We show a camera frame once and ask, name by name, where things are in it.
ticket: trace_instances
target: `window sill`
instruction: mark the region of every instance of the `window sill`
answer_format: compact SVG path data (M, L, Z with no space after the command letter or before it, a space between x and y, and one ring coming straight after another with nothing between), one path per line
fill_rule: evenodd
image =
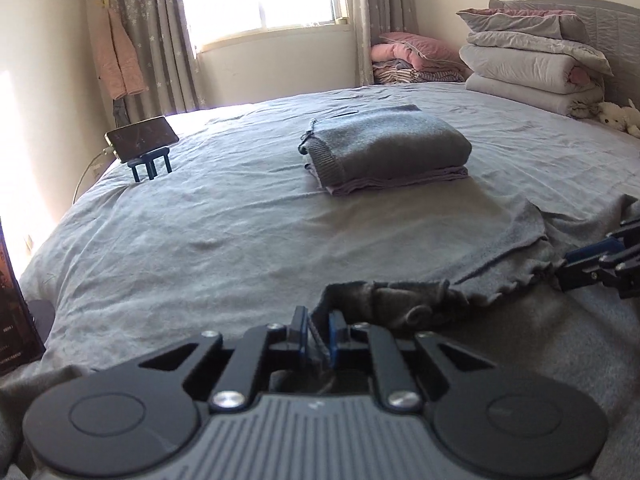
M281 27L281 28L268 28L267 30L262 28L256 28L254 30L247 30L234 34L232 36L225 36L211 43L204 44L198 49L198 54L202 54L208 50L221 48L224 46L230 46L238 43L244 43L245 41L266 40L268 38L279 38L281 36L293 36L297 34L315 34L316 32L350 32L353 30L350 24L334 24L329 23L327 25L313 25L311 27L297 26L297 27Z

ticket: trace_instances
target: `black round object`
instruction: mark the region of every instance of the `black round object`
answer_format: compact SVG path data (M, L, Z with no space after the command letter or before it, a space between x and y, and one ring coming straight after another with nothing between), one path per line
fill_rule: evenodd
M436 403L433 428L463 463L516 478L579 474L607 437L607 419L591 397L500 368L460 374Z
M131 367L60 384L23 421L47 466L78 476L130 476L167 460L193 436L196 406L171 374Z

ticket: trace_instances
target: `sunlight on wall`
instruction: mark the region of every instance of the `sunlight on wall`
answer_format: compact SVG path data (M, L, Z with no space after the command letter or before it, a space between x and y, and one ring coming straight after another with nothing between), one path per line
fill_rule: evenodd
M9 72L0 73L0 219L11 263L20 276L55 223L31 171Z

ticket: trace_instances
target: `stack of folded clothes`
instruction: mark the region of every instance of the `stack of folded clothes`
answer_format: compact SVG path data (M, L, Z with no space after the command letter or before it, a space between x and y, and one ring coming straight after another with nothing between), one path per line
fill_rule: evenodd
M467 9L471 28L460 57L474 71L466 88L564 116L587 118L604 100L603 53L568 10Z
M388 32L371 47L377 84L463 83L470 74L458 53L446 43L408 32Z
M468 176L471 143L415 105L312 119L298 147L305 168L332 195Z

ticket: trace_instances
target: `stack of pillows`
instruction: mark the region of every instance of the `stack of pillows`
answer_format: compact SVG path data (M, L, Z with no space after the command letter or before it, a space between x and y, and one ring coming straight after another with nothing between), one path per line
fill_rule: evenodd
M371 48L377 84L455 82L470 75L457 51L446 43L408 32L380 35Z
M466 9L471 29L460 57L474 71L466 88L574 118L597 113L603 53L589 45L580 17L569 10Z

